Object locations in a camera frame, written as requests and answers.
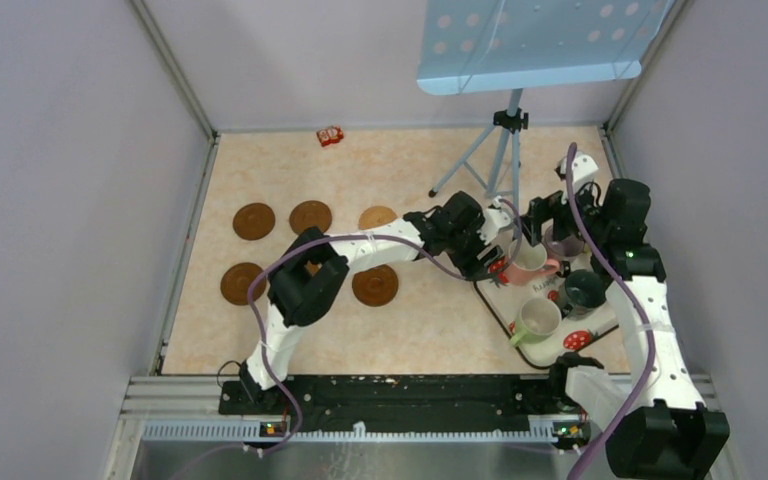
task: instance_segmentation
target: green mug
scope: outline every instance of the green mug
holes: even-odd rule
[[[540,343],[551,337],[561,325],[561,309],[548,298],[532,298],[519,308],[512,325],[511,346]]]

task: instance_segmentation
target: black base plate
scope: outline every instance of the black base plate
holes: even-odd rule
[[[284,385],[301,405],[301,431],[351,431],[359,421],[369,432],[525,431],[528,415],[559,413],[545,376],[295,375]],[[293,414],[279,389],[263,395],[254,403],[239,381],[225,382],[219,413]]]

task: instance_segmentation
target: blue board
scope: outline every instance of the blue board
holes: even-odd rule
[[[429,0],[432,95],[633,78],[673,0]]]

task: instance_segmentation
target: tripod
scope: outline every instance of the tripod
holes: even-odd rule
[[[452,175],[454,175],[459,168],[466,167],[466,169],[469,170],[469,173],[471,173],[484,188],[485,197],[492,198],[497,195],[511,195],[513,204],[519,208],[519,131],[528,128],[528,113],[523,113],[522,109],[519,108],[519,101],[521,98],[521,88],[511,90],[508,109],[500,110],[493,114],[493,124],[484,129],[481,135],[475,139],[475,142],[473,142],[467,151],[464,152],[463,156],[452,165],[452,168],[443,175],[443,178],[437,182],[437,185],[428,192],[429,197],[437,195],[437,192],[443,188],[443,185],[452,178]],[[496,127],[502,127],[502,133],[499,135],[499,145],[496,147],[496,156],[493,159],[493,166],[490,168],[490,178],[485,182],[481,175],[472,168],[472,165],[469,164],[468,160],[469,157],[475,153],[475,150],[484,143],[484,140],[487,140],[487,137],[493,133],[493,130]],[[506,168],[505,172],[502,173],[501,176],[499,175],[499,172],[502,169],[502,163],[505,159],[505,149],[508,146],[508,139],[511,140],[511,164],[509,167],[512,171],[513,178],[511,178],[511,189],[500,192],[499,186],[505,175],[508,173]]]

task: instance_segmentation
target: pink mug handle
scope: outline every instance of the pink mug handle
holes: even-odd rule
[[[546,263],[540,267],[541,275],[551,275],[561,269],[561,262],[550,258],[546,260]]]

